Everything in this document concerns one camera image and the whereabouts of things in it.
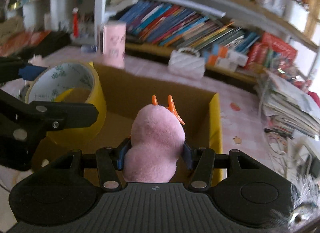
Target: pink checkered tablecloth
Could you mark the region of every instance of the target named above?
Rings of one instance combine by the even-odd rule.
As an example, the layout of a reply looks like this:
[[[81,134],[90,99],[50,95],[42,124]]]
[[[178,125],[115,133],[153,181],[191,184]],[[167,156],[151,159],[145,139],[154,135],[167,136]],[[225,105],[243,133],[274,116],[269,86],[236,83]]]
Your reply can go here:
[[[44,61],[47,65],[54,65],[63,60],[89,62],[94,61],[96,57],[94,53],[81,53],[76,47],[65,47],[44,58]],[[196,81],[178,77],[169,73],[164,64],[131,56],[125,57],[125,70],[137,76],[181,83],[219,93],[223,152],[227,154],[229,150],[237,148],[273,169],[268,145],[263,137],[264,125],[258,117],[259,99],[256,95],[208,77]],[[6,84],[3,89],[15,94],[21,84],[21,80],[16,80]]]

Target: figurine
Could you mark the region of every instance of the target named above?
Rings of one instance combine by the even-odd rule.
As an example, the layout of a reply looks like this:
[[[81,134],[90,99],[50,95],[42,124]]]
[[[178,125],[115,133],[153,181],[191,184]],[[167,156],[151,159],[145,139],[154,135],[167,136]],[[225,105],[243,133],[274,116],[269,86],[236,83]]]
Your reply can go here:
[[[168,108],[158,105],[153,96],[152,104],[138,112],[131,130],[132,148],[124,159],[126,181],[161,183],[173,177],[185,133],[171,96],[168,103]]]

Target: plush toy body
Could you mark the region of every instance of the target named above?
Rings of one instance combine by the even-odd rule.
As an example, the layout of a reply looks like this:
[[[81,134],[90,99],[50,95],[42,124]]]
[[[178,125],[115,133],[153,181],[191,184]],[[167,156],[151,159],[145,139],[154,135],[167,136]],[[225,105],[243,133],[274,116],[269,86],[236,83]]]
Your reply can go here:
[[[169,108],[156,102],[142,108],[131,130],[132,148],[124,159],[123,175],[131,182],[169,182],[182,153],[185,133],[172,97]]]

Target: star print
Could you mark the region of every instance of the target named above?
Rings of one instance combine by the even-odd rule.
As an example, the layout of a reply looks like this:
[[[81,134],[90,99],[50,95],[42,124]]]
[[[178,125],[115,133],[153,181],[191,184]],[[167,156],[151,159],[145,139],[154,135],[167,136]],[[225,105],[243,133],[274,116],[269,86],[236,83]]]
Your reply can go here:
[[[242,145],[242,139],[236,136],[233,138],[233,141],[235,142],[236,145]]]

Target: cardboard box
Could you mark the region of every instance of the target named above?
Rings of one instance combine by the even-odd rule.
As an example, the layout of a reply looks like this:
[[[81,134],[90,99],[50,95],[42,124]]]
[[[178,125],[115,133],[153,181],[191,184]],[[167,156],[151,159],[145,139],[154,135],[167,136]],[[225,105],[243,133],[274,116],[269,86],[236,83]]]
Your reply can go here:
[[[183,128],[186,141],[193,147],[210,147],[222,153],[219,96],[210,91],[177,83],[134,76],[120,69],[96,65],[103,93],[107,103],[105,124],[90,143],[66,148],[55,145],[46,137],[38,146],[33,158],[33,169],[41,167],[43,159],[49,161],[71,149],[81,149],[84,154],[95,153],[102,147],[117,147],[130,135],[131,126],[138,111],[151,104],[156,95],[159,104],[167,106],[168,95],[172,95],[178,114],[186,123]],[[191,172],[179,160],[172,181],[187,183]],[[94,185],[99,185],[95,170],[85,170],[85,177]],[[212,184],[222,180],[222,171],[214,172]]]

